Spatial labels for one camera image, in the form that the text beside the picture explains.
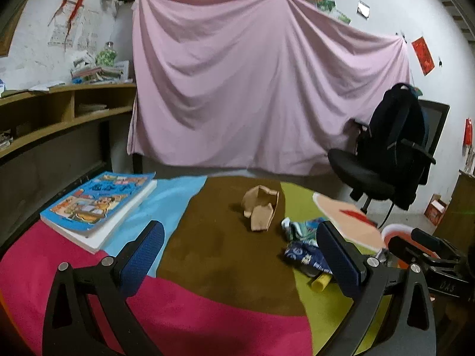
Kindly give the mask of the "yellow cylinder tube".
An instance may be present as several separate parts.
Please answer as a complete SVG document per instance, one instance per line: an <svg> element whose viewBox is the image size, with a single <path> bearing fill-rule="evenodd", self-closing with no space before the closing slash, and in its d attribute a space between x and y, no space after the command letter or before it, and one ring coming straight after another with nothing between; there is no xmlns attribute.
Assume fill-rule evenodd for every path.
<svg viewBox="0 0 475 356"><path fill-rule="evenodd" d="M332 280L332 274L322 272L317 278L315 278L311 283L311 289L316 293L321 293L324 291L328 284Z"/></svg>

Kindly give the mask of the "green snack wrapper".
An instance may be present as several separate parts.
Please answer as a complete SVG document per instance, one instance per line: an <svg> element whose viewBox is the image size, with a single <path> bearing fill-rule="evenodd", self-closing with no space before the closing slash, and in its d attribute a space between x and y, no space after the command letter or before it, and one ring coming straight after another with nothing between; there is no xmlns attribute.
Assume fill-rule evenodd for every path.
<svg viewBox="0 0 475 356"><path fill-rule="evenodd" d="M300 241L317 246L316 231L320 224L325 221L326 218L324 217L304 222L295 222L289 218L285 218L281 222L281 228L283 229L287 242Z"/></svg>

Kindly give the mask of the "wooden cabinet right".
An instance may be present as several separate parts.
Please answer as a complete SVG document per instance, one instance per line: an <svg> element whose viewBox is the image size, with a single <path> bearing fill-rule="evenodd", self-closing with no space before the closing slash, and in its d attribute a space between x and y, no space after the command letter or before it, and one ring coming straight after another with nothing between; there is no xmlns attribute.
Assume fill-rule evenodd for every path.
<svg viewBox="0 0 475 356"><path fill-rule="evenodd" d="M452 197L434 236L446 239L462 252L474 240L474 176L461 171Z"/></svg>

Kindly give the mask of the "orange bucket white rim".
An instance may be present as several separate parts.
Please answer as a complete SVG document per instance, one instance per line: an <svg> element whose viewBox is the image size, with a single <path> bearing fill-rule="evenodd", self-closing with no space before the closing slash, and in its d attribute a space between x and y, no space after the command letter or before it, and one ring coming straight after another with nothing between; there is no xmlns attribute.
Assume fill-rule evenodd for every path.
<svg viewBox="0 0 475 356"><path fill-rule="evenodd" d="M436 262L440 259L434 251L435 238L422 229L392 223L383 228L381 237L401 269L408 269L415 262L422 264L427 259Z"/></svg>

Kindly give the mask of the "cardboard box on floor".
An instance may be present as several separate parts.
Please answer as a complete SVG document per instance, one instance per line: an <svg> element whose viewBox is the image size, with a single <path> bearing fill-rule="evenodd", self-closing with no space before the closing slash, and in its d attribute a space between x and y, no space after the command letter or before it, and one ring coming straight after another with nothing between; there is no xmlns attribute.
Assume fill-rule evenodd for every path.
<svg viewBox="0 0 475 356"><path fill-rule="evenodd" d="M424 216L433 226L437 227L443 219L448 206L449 204L442 200L441 195L434 194L424 211Z"/></svg>

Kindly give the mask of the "blue illustrated book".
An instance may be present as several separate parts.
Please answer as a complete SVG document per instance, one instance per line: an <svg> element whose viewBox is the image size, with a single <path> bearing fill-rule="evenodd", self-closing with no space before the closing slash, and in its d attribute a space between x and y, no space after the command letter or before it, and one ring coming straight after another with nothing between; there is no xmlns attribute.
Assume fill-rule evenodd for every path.
<svg viewBox="0 0 475 356"><path fill-rule="evenodd" d="M157 187L155 175L105 171L40 213L64 238L92 254Z"/></svg>

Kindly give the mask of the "black office chair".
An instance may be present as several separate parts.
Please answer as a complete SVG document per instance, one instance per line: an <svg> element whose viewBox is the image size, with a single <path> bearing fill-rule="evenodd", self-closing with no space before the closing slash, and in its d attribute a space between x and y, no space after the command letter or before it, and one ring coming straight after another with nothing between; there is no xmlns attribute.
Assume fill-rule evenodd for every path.
<svg viewBox="0 0 475 356"><path fill-rule="evenodd" d="M354 152L328 151L328 161L337 177L352 189L358 201L367 196L362 211L374 201L389 201L408 210L417 189L428 183L435 151L450 106L434 101L385 98L369 124L360 127Z"/></svg>

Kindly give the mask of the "blue patterned wrapper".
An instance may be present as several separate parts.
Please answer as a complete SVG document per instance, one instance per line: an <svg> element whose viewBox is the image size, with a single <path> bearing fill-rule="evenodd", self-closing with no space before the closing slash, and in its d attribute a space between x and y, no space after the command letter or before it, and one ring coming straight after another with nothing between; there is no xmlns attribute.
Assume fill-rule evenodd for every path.
<svg viewBox="0 0 475 356"><path fill-rule="evenodd" d="M322 251L313 244L302 241L290 242L284 250L284 260L312 278L322 273L332 274Z"/></svg>

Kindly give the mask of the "red hanging decoration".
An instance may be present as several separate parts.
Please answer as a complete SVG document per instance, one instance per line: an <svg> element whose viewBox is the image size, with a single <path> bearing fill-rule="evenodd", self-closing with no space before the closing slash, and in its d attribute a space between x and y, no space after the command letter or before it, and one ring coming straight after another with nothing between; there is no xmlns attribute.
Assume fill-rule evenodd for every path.
<svg viewBox="0 0 475 356"><path fill-rule="evenodd" d="M472 119L467 117L465 119L465 129L463 137L463 153L467 153L471 150L474 143L474 125Z"/></svg>

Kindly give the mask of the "dark blue backpack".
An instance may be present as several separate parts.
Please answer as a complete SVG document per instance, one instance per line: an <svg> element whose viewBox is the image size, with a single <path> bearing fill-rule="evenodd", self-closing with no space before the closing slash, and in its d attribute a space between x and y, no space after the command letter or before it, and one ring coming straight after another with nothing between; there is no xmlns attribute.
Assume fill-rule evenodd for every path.
<svg viewBox="0 0 475 356"><path fill-rule="evenodd" d="M403 210L414 203L435 162L426 151L428 133L417 92L405 83L385 92L370 119L370 170L390 187L389 199Z"/></svg>

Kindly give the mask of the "colourful patchwork blanket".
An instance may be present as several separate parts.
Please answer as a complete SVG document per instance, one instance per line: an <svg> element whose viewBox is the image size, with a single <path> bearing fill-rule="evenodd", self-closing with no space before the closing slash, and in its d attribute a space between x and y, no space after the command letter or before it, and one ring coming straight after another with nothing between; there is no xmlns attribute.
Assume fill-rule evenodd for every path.
<svg viewBox="0 0 475 356"><path fill-rule="evenodd" d="M253 232L241 201L256 185L244 177L161 180L94 254L36 222L1 259L1 337L39 355L58 265L97 264L158 220L165 247L128 303L165 355L314 355L351 300L337 285L313 291L306 275L282 261L281 221L330 220L365 254L384 243L356 206L275 180L263 181L280 193L275 218L269 230Z"/></svg>

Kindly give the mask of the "wooden shelf unit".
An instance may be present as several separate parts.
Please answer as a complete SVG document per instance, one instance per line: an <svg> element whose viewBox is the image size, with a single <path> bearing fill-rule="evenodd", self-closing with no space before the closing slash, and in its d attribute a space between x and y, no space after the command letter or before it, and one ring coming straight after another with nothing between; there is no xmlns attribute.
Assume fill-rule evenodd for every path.
<svg viewBox="0 0 475 356"><path fill-rule="evenodd" d="M1 99L1 238L123 152L134 83L57 87Z"/></svg>

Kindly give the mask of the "crumpled brown paper bag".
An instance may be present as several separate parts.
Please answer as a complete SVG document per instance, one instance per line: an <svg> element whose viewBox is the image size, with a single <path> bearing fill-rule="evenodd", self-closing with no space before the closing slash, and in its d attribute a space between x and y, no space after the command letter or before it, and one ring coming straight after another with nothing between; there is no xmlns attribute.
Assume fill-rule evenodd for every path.
<svg viewBox="0 0 475 356"><path fill-rule="evenodd" d="M249 189L243 196L243 215L250 220L250 230L268 231L279 201L279 191L263 185Z"/></svg>

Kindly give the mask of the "stack of books on shelf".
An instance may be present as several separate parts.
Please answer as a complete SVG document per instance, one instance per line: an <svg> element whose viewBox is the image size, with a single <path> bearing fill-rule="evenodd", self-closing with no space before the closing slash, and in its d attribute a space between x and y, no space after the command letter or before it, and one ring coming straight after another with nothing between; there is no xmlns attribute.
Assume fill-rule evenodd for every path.
<svg viewBox="0 0 475 356"><path fill-rule="evenodd" d="M125 83L129 79L130 62L118 61L113 66L98 65L94 57L85 52L72 62L70 75L74 84Z"/></svg>

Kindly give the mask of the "pink hanging sheet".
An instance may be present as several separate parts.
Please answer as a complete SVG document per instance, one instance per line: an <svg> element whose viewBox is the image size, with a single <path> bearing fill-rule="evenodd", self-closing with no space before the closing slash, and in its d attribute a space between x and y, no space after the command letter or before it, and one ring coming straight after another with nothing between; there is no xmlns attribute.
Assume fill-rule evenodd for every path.
<svg viewBox="0 0 475 356"><path fill-rule="evenodd" d="M318 175L385 91L404 40L303 0L135 0L128 153L168 166Z"/></svg>

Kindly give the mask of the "green filled glass jar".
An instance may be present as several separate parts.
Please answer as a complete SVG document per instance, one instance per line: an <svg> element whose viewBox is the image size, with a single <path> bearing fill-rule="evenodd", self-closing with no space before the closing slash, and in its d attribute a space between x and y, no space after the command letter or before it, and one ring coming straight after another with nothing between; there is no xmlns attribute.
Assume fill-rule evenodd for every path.
<svg viewBox="0 0 475 356"><path fill-rule="evenodd" d="M113 48L113 42L108 41L105 43L104 48L96 55L96 65L104 67L113 67L117 52Z"/></svg>

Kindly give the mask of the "red paper wall poster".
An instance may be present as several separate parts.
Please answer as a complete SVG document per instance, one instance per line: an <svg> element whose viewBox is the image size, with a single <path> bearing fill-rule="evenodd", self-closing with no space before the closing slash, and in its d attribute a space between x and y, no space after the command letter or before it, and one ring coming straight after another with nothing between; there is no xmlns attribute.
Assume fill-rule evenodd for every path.
<svg viewBox="0 0 475 356"><path fill-rule="evenodd" d="M432 55L428 49L427 43L424 37L421 36L418 39L414 40L411 45L415 51L422 72L426 76L435 68L435 64L432 59Z"/></svg>

